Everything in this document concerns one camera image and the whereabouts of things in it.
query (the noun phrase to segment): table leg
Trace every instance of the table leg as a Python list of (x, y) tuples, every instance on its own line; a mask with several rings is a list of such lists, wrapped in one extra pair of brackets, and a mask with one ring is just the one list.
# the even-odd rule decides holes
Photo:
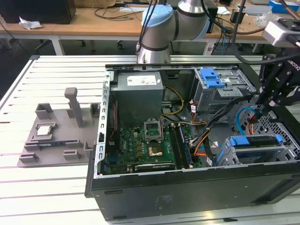
[(260, 53), (263, 49), (263, 46), (263, 44), (255, 44), (252, 49), (252, 53)]
[(65, 55), (65, 50), (64, 47), (62, 46), (61, 40), (59, 40), (58, 38), (54, 38), (51, 41), (56, 55)]
[(7, 38), (2, 38), (1, 43), (6, 47), (6, 49), (11, 49), (11, 44)]
[(214, 39), (208, 39), (204, 48), (203, 55), (211, 55), (216, 41)]
[(94, 52), (96, 50), (96, 47), (95, 47), (95, 40), (90, 40), (90, 45), (92, 47), (92, 52)]

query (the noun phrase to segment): green motherboard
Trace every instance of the green motherboard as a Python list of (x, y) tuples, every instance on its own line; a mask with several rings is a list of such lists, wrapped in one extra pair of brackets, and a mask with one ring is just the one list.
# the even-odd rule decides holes
[[(184, 138), (184, 144), (187, 145), (192, 139), (190, 127), (181, 126), (180, 130), (182, 133), (180, 136)], [(144, 126), (120, 128), (120, 149), (115, 154), (106, 157), (108, 174), (132, 173), (135, 166), (144, 164), (174, 164), (175, 169), (180, 169), (181, 166), (178, 165), (176, 158), (178, 153), (175, 152), (174, 138), (172, 139), (172, 134), (170, 134), (172, 132), (174, 128), (163, 126), (162, 139), (159, 142), (147, 143)], [(157, 126), (147, 128), (147, 136), (158, 134)]]

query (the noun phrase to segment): workbench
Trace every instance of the workbench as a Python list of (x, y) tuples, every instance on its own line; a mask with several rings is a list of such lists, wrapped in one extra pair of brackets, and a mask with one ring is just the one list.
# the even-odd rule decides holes
[[(248, 60), (261, 60), (258, 56)], [(105, 64), (129, 64), (135, 56), (32, 57), (0, 101), (0, 224), (113, 224), (106, 223), (93, 198), (84, 197), (87, 165), (17, 168), (24, 142), (36, 117), (38, 103), (52, 109), (69, 108), (66, 87), (78, 89), (81, 107), (101, 102)], [(233, 56), (172, 56), (173, 63), (238, 62)], [(260, 67), (253, 66), (258, 73)], [(131, 225), (176, 223), (285, 225), (300, 221), (300, 191), (272, 205), (122, 220)]]
[[(234, 0), (231, 10), (240, 0)], [(99, 10), (99, 14), (103, 14), (103, 9)], [(128, 12), (107, 12), (105, 16), (119, 16), (125, 15)], [(64, 49), (61, 40), (124, 40), (137, 41), (142, 28), (141, 18), (142, 13), (131, 15), (132, 20), (126, 21), (110, 21), (105, 20), (94, 15), (92, 8), (77, 8), (76, 15), (70, 24), (42, 24), (43, 27), (39, 29), (26, 30), (19, 24), (6, 24), (2, 21), (6, 29), (14, 36), (14, 38), (25, 39), (49, 39), (52, 41), (56, 55), (64, 55)], [(230, 20), (230, 15), (222, 15), (221, 18)], [(244, 16), (242, 24), (240, 24), (238, 31), (246, 32), (256, 30), (259, 27), (255, 24), (255, 16)], [(197, 40), (197, 42), (205, 42), (204, 55), (211, 55), (214, 44), (221, 36), (221, 29), (214, 25), (211, 34), (206, 34), (204, 38)], [(11, 38), (6, 31), (0, 26), (0, 38)], [(267, 44), (268, 42), (263, 38), (262, 32), (251, 35), (237, 35), (236, 43), (248, 44)]]

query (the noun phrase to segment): gray power supply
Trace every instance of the gray power supply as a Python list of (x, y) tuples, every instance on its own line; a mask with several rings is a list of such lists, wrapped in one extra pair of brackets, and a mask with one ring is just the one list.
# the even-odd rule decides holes
[(159, 119), (164, 94), (159, 72), (120, 73), (111, 92), (118, 101), (121, 127)]

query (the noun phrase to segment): floor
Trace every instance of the floor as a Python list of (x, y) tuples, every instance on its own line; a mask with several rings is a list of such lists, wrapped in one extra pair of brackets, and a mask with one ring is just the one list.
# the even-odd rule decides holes
[[(0, 46), (0, 98), (3, 96), (10, 85), (14, 82), (15, 78), (19, 75), (20, 71), (23, 69), (28, 59), (32, 54), (35, 54), (34, 49), (40, 45), (39, 40), (29, 40), (23, 39), (18, 40), (21, 42), (22, 46), (25, 46), (24, 51), (21, 47), (18, 47), (18, 43), (11, 40), (12, 49), (7, 50), (4, 46)], [(91, 51), (90, 42), (86, 41), (86, 46), (82, 46), (81, 41), (77, 40), (64, 40), (63, 46), (66, 55), (134, 55), (135, 54), (135, 41), (124, 41), (122, 42), (123, 49), (117, 48), (116, 41), (95, 41), (96, 51)], [(174, 50), (176, 49), (176, 43), (173, 43)], [(195, 42), (182, 42), (180, 52), (175, 52), (178, 55), (199, 55), (204, 51), (205, 43), (195, 43)], [(213, 54), (221, 55), (222, 45), (219, 44)], [(243, 45), (241, 48), (241, 54), (243, 55), (253, 55), (251, 45)], [(266, 45), (263, 48), (264, 53), (277, 53), (278, 49), (271, 45)], [(45, 46), (40, 50), (40, 55), (55, 55), (54, 48), (52, 44)], [(232, 55), (231, 49), (225, 52), (226, 55)]]

